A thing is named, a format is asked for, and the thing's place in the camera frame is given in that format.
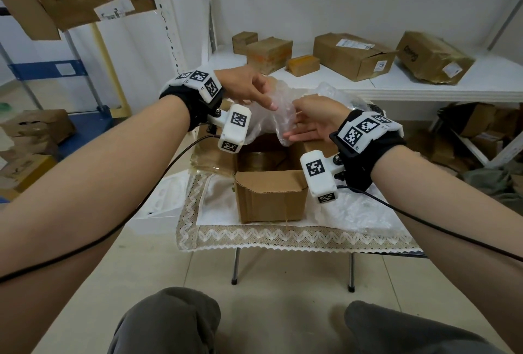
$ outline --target black wrist strap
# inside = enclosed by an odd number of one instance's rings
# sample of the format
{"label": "black wrist strap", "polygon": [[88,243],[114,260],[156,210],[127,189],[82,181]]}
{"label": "black wrist strap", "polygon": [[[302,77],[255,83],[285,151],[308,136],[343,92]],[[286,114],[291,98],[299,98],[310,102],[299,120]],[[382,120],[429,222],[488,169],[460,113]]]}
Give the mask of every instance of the black wrist strap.
{"label": "black wrist strap", "polygon": [[220,107],[224,92],[224,88],[220,89],[211,103],[207,104],[203,101],[199,92],[193,88],[187,86],[168,86],[167,89],[161,93],[160,99],[167,95],[179,97],[189,111],[189,131],[192,131],[200,124],[206,123],[207,115],[214,114],[216,109]]}
{"label": "black wrist strap", "polygon": [[363,112],[361,110],[352,111],[347,119],[340,126],[340,129],[330,134],[330,139],[339,149],[345,171],[343,177],[347,185],[358,190],[366,191],[372,184],[370,173],[376,162],[395,146],[405,145],[401,130],[384,132],[379,138],[371,140],[361,152],[357,152],[343,141],[338,133],[345,126],[347,121],[352,122],[359,118]]}

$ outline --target lace tablecloth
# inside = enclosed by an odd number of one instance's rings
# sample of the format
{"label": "lace tablecloth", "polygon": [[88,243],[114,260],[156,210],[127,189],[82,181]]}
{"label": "lace tablecloth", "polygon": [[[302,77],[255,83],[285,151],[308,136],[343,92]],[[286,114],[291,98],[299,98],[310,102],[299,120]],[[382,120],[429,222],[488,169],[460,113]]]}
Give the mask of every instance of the lace tablecloth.
{"label": "lace tablecloth", "polygon": [[181,250],[263,247],[322,252],[418,252],[414,239],[361,234],[336,228],[285,225],[197,226],[198,206],[210,173],[194,173],[187,186],[187,198],[176,228]]}

